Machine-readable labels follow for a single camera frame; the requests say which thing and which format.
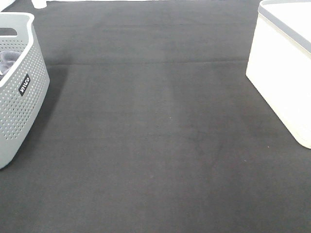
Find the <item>grey cloth in basket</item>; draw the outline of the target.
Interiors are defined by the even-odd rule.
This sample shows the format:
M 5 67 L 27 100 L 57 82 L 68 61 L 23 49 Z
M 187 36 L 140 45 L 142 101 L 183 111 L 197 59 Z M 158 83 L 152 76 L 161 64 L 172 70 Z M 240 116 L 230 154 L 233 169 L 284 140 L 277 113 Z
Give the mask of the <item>grey cloth in basket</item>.
M 20 52 L 16 51 L 2 51 L 0 53 L 0 75 L 4 76 L 12 65 L 17 61 L 19 56 L 21 55 Z

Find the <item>white cup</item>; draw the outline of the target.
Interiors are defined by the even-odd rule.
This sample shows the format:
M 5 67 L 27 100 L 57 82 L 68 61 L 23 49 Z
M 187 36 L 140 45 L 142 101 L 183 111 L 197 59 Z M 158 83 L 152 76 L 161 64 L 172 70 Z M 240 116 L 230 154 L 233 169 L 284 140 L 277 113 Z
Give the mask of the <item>white cup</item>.
M 31 0 L 35 9 L 43 9 L 47 7 L 46 0 Z

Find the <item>grey perforated laundry basket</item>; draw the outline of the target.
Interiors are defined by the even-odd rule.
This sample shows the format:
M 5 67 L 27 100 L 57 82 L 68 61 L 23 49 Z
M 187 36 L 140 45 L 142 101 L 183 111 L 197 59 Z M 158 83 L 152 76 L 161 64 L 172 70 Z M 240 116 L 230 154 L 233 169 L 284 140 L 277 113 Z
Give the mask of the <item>grey perforated laundry basket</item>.
M 31 129 L 50 78 L 33 26 L 34 15 L 2 12 L 0 26 L 16 31 L 0 37 L 0 59 L 14 63 L 0 76 L 0 166 L 8 165 Z

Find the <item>white storage box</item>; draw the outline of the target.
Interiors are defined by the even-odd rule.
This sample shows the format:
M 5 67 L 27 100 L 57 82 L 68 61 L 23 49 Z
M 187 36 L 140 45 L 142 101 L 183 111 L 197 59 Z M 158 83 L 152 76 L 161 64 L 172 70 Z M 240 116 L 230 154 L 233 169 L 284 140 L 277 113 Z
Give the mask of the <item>white storage box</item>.
M 246 76 L 295 140 L 311 147 L 311 2 L 262 0 Z

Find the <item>black table mat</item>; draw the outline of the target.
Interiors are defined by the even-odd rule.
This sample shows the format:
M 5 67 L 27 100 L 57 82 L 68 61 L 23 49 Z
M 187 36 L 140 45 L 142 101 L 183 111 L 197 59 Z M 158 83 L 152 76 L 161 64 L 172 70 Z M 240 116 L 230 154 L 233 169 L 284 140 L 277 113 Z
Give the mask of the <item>black table mat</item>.
M 258 5 L 12 4 L 51 81 L 0 172 L 1 232 L 310 232 L 311 151 L 245 75 Z

